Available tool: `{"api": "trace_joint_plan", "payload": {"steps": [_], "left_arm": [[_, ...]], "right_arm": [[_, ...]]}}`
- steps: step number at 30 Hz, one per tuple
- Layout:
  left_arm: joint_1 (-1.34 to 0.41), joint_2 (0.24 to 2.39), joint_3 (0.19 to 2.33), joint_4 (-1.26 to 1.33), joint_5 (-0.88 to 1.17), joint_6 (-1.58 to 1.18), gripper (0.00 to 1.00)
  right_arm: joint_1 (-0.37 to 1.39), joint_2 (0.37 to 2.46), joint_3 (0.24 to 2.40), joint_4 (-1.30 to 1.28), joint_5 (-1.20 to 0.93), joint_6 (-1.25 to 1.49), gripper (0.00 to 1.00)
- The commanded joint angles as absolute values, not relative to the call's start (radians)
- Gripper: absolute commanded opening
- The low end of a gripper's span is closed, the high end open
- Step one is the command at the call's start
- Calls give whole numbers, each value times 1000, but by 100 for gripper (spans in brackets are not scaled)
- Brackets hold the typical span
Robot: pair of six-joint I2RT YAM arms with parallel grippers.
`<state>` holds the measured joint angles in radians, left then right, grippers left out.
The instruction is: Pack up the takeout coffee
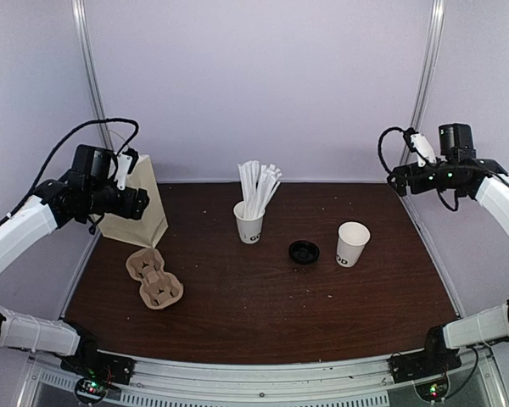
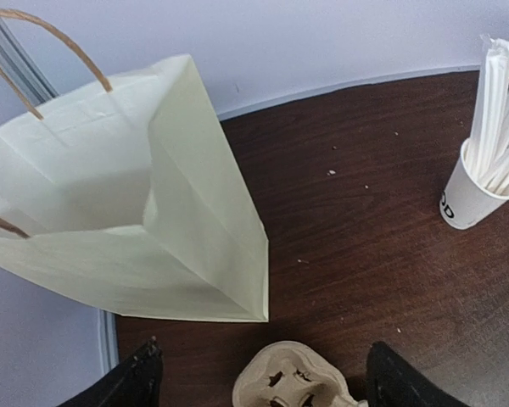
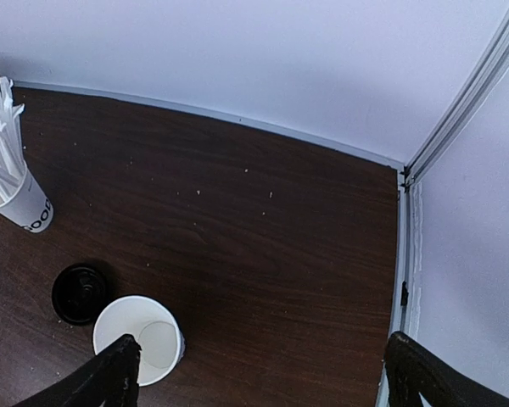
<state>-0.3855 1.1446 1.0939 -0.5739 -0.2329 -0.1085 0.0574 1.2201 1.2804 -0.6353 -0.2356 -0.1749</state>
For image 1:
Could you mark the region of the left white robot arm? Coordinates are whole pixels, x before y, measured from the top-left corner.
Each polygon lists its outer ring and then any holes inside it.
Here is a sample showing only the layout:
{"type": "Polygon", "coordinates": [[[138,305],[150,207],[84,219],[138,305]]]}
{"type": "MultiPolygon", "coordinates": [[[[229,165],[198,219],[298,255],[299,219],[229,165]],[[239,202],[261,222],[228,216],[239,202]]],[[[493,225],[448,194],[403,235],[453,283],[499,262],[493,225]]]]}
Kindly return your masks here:
{"type": "MultiPolygon", "coordinates": [[[[71,220],[112,214],[141,220],[150,197],[142,188],[119,188],[115,181],[76,180],[72,175],[47,180],[0,225],[0,275],[27,249],[71,220]]],[[[97,376],[104,356],[84,343],[87,335],[63,321],[51,321],[0,306],[0,348],[29,349],[70,356],[86,376],[97,376]]]]}

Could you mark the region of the white paper coffee cup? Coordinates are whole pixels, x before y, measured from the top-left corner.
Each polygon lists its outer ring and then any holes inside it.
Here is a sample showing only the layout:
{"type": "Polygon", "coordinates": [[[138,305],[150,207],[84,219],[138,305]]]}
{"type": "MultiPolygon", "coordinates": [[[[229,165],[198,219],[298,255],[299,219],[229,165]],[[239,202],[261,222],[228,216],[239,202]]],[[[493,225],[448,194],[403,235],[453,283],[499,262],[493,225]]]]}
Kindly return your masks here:
{"type": "Polygon", "coordinates": [[[336,261],[342,267],[353,267],[370,241],[371,233],[359,222],[349,221],[338,228],[336,261]]]}

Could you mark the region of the black plastic cup lid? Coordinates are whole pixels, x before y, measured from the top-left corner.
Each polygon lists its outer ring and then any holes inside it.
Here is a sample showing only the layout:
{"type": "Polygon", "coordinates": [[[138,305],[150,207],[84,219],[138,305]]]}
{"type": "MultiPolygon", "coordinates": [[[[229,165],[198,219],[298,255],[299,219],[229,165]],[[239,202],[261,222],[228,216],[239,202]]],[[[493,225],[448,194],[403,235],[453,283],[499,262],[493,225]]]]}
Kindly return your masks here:
{"type": "Polygon", "coordinates": [[[313,242],[298,240],[289,245],[288,256],[298,265],[311,265],[318,261],[320,249],[313,242]]]}

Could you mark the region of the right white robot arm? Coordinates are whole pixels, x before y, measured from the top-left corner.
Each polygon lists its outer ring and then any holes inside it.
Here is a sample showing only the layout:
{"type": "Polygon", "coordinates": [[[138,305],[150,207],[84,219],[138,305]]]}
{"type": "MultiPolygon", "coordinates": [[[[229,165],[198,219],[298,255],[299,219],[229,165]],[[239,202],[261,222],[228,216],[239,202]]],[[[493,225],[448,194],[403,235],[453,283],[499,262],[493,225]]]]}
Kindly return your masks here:
{"type": "MultiPolygon", "coordinates": [[[[484,208],[509,237],[509,177],[491,159],[468,159],[461,164],[406,164],[387,171],[387,183],[404,197],[434,190],[452,189],[455,198],[469,197],[484,208]]],[[[427,344],[418,355],[418,367],[429,375],[450,361],[450,352],[477,344],[509,342],[509,299],[502,305],[485,309],[431,329],[427,344]]]]}

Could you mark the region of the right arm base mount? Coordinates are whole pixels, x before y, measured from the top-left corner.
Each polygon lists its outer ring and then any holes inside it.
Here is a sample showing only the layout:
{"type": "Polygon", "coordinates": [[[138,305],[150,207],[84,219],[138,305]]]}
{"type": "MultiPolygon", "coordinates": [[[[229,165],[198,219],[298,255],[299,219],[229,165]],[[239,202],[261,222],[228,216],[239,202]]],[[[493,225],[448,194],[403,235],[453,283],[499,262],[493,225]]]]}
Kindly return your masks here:
{"type": "Polygon", "coordinates": [[[421,401],[443,402],[450,394],[449,373],[462,366],[456,351],[428,355],[426,351],[409,354],[394,353],[388,359],[394,383],[412,383],[421,401]]]}

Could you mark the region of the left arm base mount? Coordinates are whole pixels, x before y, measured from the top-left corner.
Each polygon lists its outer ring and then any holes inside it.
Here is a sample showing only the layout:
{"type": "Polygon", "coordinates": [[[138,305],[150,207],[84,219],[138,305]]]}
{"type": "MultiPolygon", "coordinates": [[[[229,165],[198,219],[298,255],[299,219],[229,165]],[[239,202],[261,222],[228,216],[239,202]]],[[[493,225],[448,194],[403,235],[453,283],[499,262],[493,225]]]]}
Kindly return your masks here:
{"type": "Polygon", "coordinates": [[[59,359],[62,370],[80,377],[76,380],[73,393],[86,405],[100,403],[106,398],[118,399],[122,393],[120,386],[130,384],[135,367],[132,358],[102,352],[97,353],[92,367],[83,365],[74,356],[59,356],[59,359]]]}

